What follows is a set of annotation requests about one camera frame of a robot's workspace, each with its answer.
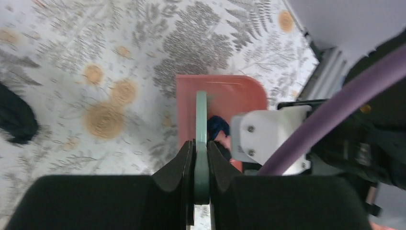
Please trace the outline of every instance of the floral tablecloth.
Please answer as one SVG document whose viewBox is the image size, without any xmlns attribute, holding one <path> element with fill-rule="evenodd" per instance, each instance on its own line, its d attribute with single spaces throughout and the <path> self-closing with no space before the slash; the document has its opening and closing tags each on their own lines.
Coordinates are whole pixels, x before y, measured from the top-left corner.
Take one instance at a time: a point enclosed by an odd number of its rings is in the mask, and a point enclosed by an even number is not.
<svg viewBox="0 0 406 230">
<path fill-rule="evenodd" d="M 45 174 L 153 173 L 177 153 L 176 74 L 259 80 L 270 108 L 317 64 L 281 0 L 3 0 L 0 81 L 34 110 L 0 139 L 0 225 Z M 208 206 L 196 229 L 210 228 Z"/>
</svg>

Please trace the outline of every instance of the gold screw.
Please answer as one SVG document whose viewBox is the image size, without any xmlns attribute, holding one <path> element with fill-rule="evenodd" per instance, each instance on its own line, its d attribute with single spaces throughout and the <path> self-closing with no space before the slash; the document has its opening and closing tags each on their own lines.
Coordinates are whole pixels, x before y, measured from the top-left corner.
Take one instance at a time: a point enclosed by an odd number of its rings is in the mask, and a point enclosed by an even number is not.
<svg viewBox="0 0 406 230">
<path fill-rule="evenodd" d="M 371 108 L 370 105 L 365 104 L 365 105 L 363 105 L 363 106 L 360 108 L 360 110 L 361 110 L 361 112 L 363 112 L 363 113 L 365 113 L 365 114 L 368 114 L 368 113 L 371 112 L 372 108 Z"/>
</svg>

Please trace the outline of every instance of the white robot part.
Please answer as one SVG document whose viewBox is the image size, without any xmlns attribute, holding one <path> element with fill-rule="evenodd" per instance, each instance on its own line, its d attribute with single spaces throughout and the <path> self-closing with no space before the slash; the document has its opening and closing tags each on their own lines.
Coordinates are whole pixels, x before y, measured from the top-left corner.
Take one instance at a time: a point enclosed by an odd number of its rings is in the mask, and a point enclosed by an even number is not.
<svg viewBox="0 0 406 230">
<path fill-rule="evenodd" d="M 303 123 L 310 110 L 310 106 L 301 105 L 234 116 L 230 126 L 232 158 L 263 165 Z M 299 174 L 309 168 L 310 162 L 303 155 L 283 175 Z"/>
</svg>

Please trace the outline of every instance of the purple tube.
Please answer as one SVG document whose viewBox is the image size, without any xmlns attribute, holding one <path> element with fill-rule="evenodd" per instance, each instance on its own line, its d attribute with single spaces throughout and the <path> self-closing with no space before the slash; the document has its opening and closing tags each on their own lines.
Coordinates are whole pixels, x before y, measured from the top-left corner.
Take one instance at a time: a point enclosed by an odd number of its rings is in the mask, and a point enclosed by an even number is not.
<svg viewBox="0 0 406 230">
<path fill-rule="evenodd" d="M 406 45 L 403 45 L 367 68 L 322 104 L 265 162 L 258 175 L 282 175 L 356 109 L 405 76 Z"/>
</svg>

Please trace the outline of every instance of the patterned tablecloth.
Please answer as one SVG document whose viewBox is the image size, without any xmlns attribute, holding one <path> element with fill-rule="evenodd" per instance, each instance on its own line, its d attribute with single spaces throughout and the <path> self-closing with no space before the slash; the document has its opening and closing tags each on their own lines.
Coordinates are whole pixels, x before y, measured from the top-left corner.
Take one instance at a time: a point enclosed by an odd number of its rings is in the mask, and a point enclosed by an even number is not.
<svg viewBox="0 0 406 230">
<path fill-rule="evenodd" d="M 273 108 L 316 64 L 281 0 L 2 0 L 0 81 L 41 132 L 0 139 L 1 226 L 41 175 L 153 173 L 173 158 L 175 74 L 254 77 Z M 208 214 L 197 207 L 196 229 Z"/>
</svg>

